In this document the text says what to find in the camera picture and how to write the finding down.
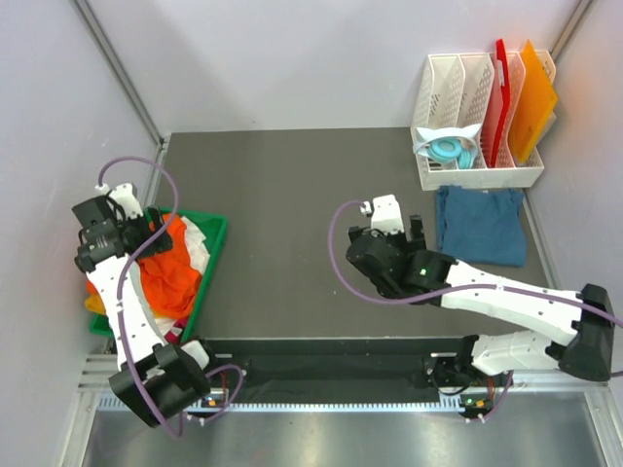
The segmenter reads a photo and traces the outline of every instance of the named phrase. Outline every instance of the blue cloth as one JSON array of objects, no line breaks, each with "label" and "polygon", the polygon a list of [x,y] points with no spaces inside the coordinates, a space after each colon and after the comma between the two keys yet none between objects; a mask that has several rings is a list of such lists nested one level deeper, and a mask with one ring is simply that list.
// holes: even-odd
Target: blue cloth
[{"label": "blue cloth", "polygon": [[521,267],[526,263],[526,236],[519,214],[524,194],[489,193],[461,187],[437,192],[437,248],[469,263]]}]

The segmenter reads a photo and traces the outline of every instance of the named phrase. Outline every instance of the gray tabletop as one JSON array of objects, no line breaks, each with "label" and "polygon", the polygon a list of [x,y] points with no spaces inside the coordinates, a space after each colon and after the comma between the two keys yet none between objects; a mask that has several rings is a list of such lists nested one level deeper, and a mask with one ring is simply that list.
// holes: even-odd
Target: gray tabletop
[{"label": "gray tabletop", "polygon": [[[420,188],[407,128],[175,133],[165,167],[179,185],[181,208],[230,221],[196,329],[203,337],[446,337],[516,330],[466,311],[368,304],[332,271],[327,228],[336,208],[351,199],[395,194],[405,223],[410,214],[421,214],[428,247],[435,248],[434,192]],[[157,202],[171,201],[162,180]],[[347,280],[375,295],[344,259],[348,227],[366,222],[357,209],[345,213],[335,248]],[[483,269],[545,286],[525,215],[522,224],[526,266]]]}]

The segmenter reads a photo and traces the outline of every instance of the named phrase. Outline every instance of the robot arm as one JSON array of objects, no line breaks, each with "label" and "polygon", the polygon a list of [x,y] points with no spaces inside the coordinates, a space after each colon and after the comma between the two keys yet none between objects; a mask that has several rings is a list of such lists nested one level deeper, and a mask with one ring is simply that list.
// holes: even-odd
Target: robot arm
[{"label": "robot arm", "polygon": [[612,314],[605,289],[592,284],[581,293],[544,289],[481,271],[453,257],[425,249],[421,219],[412,216],[411,239],[405,234],[400,206],[393,195],[366,203],[362,213],[370,228],[354,227],[348,235],[347,259],[388,299],[402,299],[447,287],[493,284],[492,289],[462,290],[428,303],[459,308],[522,326],[529,331],[506,336],[463,339],[457,368],[487,376],[510,370],[560,368],[594,381],[610,378],[613,326],[573,305],[518,295],[509,288],[595,305]]},{"label": "robot arm", "polygon": [[[119,372],[110,377],[110,386],[145,423],[155,426],[158,421],[128,370],[128,357],[121,343],[120,309],[123,307],[132,361],[165,417],[183,411],[209,394],[210,384],[204,373],[214,359],[210,358],[203,341],[189,341],[178,346],[164,340],[145,299],[138,263],[129,266],[124,279],[123,303],[117,300],[117,285],[130,255],[164,222],[157,208],[149,207],[143,212],[130,183],[112,191],[107,186],[96,187],[96,190],[98,196],[72,208],[82,225],[75,263],[97,289],[115,336]],[[139,258],[164,253],[171,247],[170,236],[163,234]]]}]

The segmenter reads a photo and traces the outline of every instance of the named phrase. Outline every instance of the metal post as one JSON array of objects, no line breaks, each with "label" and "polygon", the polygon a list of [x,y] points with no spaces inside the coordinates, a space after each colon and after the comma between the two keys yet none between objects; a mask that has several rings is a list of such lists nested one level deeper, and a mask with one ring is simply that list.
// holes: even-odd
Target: metal post
[{"label": "metal post", "polygon": [[106,60],[106,62],[108,62],[110,69],[115,75],[115,78],[119,82],[121,88],[124,90],[126,97],[128,98],[130,104],[136,111],[138,118],[145,126],[145,129],[147,129],[147,132],[150,134],[150,136],[152,137],[152,139],[157,145],[162,145],[164,143],[163,136],[158,131],[156,124],[154,124],[154,121],[149,115],[149,112],[147,111],[145,104],[140,98],[140,95],[138,95],[138,91],[134,87],[134,84],[132,83],[131,79],[129,78],[129,75],[126,72],[124,65],[121,63],[121,61],[117,57],[117,54],[115,53],[115,50],[113,49],[110,41],[108,40],[106,33],[101,27],[101,24],[97,20],[97,17],[95,16],[95,13],[93,12],[91,5],[89,4],[89,1],[88,0],[70,0],[70,1],[76,8],[80,17],[85,22],[85,25],[87,26],[87,29],[89,30],[89,33],[91,34],[98,48],[102,52],[104,59]]},{"label": "metal post", "polygon": [[554,47],[550,53],[555,62],[558,61],[561,54],[565,51],[565,48],[577,31],[577,27],[580,25],[582,20],[586,18],[586,14],[593,4],[595,4],[595,0],[579,0],[577,5],[575,5],[575,10],[573,10],[573,13],[565,24],[565,27],[556,39]]}]

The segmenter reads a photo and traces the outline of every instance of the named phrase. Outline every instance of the gray floor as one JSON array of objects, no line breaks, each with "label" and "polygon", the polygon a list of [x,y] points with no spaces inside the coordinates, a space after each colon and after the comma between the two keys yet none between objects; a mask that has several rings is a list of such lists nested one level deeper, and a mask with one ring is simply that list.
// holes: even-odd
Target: gray floor
[{"label": "gray floor", "polygon": [[[210,338],[441,337],[504,334],[500,321],[425,306],[371,305],[349,294],[331,270],[327,227],[351,199],[395,194],[405,219],[423,217],[435,247],[434,192],[422,192],[407,128],[173,134],[165,167],[180,206],[225,215],[228,239],[202,306],[197,333]],[[171,204],[161,181],[158,202]],[[374,295],[346,260],[347,229],[365,225],[356,209],[339,223],[335,248],[346,278]],[[524,268],[484,269],[546,285],[528,220]]]},{"label": "gray floor", "polygon": [[184,438],[97,413],[83,464],[213,467],[606,466],[582,393],[516,394],[491,421],[454,413],[229,413]]}]

